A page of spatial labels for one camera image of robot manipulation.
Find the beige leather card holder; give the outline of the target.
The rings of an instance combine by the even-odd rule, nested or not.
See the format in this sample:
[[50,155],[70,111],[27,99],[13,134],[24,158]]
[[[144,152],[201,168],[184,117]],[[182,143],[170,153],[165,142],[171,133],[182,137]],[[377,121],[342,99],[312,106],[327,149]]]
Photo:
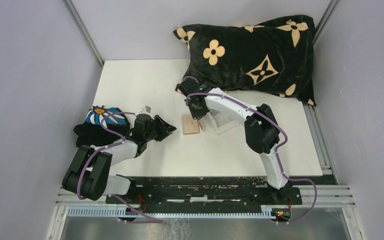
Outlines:
[[201,133],[203,129],[201,123],[197,119],[194,119],[191,114],[182,115],[181,120],[183,135],[195,135]]

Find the clear plastic card box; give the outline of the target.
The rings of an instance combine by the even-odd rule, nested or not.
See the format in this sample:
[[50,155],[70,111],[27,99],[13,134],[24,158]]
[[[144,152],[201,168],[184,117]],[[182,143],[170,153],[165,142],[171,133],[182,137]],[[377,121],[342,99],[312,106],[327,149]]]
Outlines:
[[214,130],[218,135],[240,125],[236,120],[220,111],[210,109],[209,114]]

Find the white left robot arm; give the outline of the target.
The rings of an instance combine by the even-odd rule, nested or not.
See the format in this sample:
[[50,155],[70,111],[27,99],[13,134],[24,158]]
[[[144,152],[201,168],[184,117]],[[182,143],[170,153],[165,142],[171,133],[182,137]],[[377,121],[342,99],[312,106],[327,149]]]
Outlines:
[[96,201],[103,195],[118,195],[127,204],[134,202],[138,191],[131,186],[133,179],[110,175],[111,166],[139,157],[148,142],[161,142],[176,129],[159,115],[138,114],[133,127],[118,141],[97,148],[80,146],[65,173],[62,188],[80,200]]

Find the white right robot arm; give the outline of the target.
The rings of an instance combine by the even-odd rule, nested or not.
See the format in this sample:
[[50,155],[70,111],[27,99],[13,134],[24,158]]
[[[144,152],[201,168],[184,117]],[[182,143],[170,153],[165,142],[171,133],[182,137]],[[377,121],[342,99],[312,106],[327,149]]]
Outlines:
[[246,144],[260,156],[266,171],[269,199],[275,204],[282,204],[289,198],[293,185],[278,153],[283,145],[279,135],[285,132],[267,104],[256,106],[245,103],[209,82],[200,84],[194,78],[186,78],[177,84],[176,91],[186,97],[185,104],[193,119],[200,120],[213,110],[241,124]]

